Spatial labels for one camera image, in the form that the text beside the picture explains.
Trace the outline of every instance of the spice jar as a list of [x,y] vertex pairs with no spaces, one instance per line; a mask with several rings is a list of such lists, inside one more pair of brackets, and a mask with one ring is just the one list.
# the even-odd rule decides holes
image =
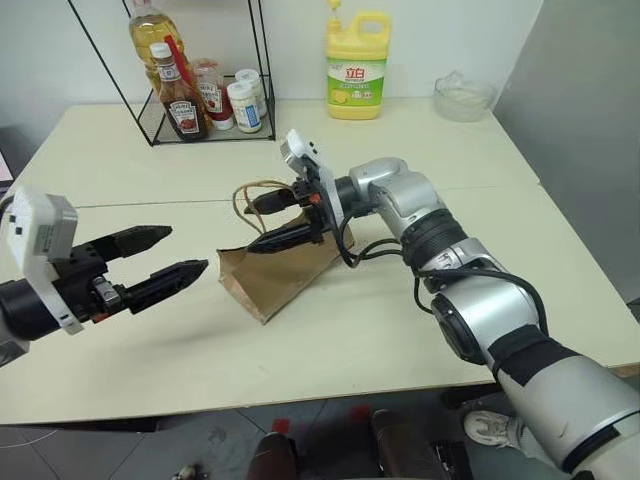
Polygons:
[[245,133],[254,133],[260,130],[260,114],[253,88],[248,82],[234,82],[227,87],[233,113],[236,115],[238,128]]
[[253,94],[256,97],[256,103],[258,104],[258,113],[260,113],[261,117],[264,117],[267,114],[267,99],[264,95],[264,89],[262,88],[260,74],[251,68],[245,68],[244,70],[238,70],[236,80],[239,82],[249,82],[251,84]]
[[196,86],[204,100],[207,115],[213,120],[213,126],[218,130],[229,130],[233,127],[233,109],[218,63],[208,58],[199,58],[192,65]]

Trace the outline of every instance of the white cap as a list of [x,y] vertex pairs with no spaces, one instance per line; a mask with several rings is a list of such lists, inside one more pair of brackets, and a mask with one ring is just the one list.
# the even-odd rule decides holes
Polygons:
[[171,56],[171,49],[167,43],[152,43],[149,48],[154,58],[169,58]]
[[235,125],[235,123],[233,121],[233,115],[231,115],[226,120],[214,120],[213,121],[213,126],[215,128],[217,128],[218,130],[229,130],[230,128],[233,127],[233,125]]
[[249,82],[233,82],[227,87],[227,93],[232,100],[244,100],[253,97],[253,88]]
[[236,80],[239,82],[249,82],[253,85],[260,81],[260,75],[252,68],[245,68],[236,72]]

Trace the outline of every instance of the white jar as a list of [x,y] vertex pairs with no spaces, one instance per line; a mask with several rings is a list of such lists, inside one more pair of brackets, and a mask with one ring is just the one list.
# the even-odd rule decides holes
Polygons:
[[260,116],[264,117],[267,114],[267,99],[264,95],[264,89],[262,88],[260,74],[251,68],[245,68],[236,73],[236,80],[239,82],[249,82],[251,84],[253,94],[256,96],[258,103],[258,111],[260,112]]
[[245,133],[260,130],[262,123],[252,85],[248,82],[234,82],[227,87],[227,93],[238,128]]

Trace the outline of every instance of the beige table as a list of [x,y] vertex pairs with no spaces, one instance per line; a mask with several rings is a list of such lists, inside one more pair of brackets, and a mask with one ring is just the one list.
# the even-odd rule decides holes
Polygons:
[[[367,122],[329,118],[322,101],[278,102],[278,138],[297,128],[336,176],[382,156],[402,157],[441,189],[533,185],[538,178],[493,116],[472,124],[439,117],[431,99],[390,99]],[[123,106],[70,108],[20,176],[75,206],[226,200],[256,179],[293,179],[280,141],[151,148]]]
[[[469,235],[539,289],[555,338],[606,365],[640,361],[640,328],[540,187],[441,193]],[[113,280],[131,284],[187,258],[212,264],[189,289],[140,315],[121,313],[78,336],[57,332],[35,342],[31,353],[0,369],[1,424],[193,412],[491,379],[485,368],[459,360],[435,321],[415,307],[410,273],[395,257],[356,271],[336,264],[261,326],[217,282],[215,249],[253,237],[227,202],[83,208],[79,214],[78,241],[135,224],[174,226],[151,251],[113,262]],[[388,235],[374,217],[354,222],[354,231],[361,244]],[[15,275],[8,264],[3,260],[0,280]]]

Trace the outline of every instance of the black wire rack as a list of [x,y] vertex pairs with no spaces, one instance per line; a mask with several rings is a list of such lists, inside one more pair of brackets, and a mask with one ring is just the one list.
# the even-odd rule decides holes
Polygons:
[[[126,0],[121,0],[124,7],[124,13],[128,18],[131,18],[131,12],[127,6]],[[251,30],[253,32],[253,46],[255,48],[258,70],[262,79],[262,88],[267,97],[267,114],[261,119],[262,128],[256,133],[244,133],[240,131],[235,125],[229,130],[216,130],[213,127],[209,129],[209,136],[207,138],[198,140],[196,142],[185,142],[181,140],[171,127],[169,121],[166,120],[166,114],[160,99],[155,94],[153,89],[149,91],[146,101],[142,105],[139,113],[136,113],[136,105],[132,104],[127,96],[123,93],[121,85],[116,80],[112,69],[109,68],[104,55],[98,48],[94,37],[91,35],[89,28],[82,15],[78,11],[76,4],[73,0],[67,0],[67,3],[71,7],[73,14],[75,15],[80,27],[86,35],[91,47],[98,56],[100,63],[104,67],[109,76],[109,79],[113,83],[113,86],[118,91],[118,95],[124,102],[127,110],[134,119],[136,125],[142,132],[145,140],[150,146],[163,145],[163,144],[176,144],[176,143],[200,143],[200,142],[228,142],[228,141],[244,141],[244,140],[275,140],[276,138],[276,111],[275,111],[275,94],[273,90],[273,77],[271,75],[271,64],[269,61],[269,51],[267,49],[267,35],[264,26],[264,16],[262,14],[262,0],[247,0],[247,7],[249,11],[249,18],[251,20]],[[225,83],[230,84],[235,81],[233,75],[224,75]]]

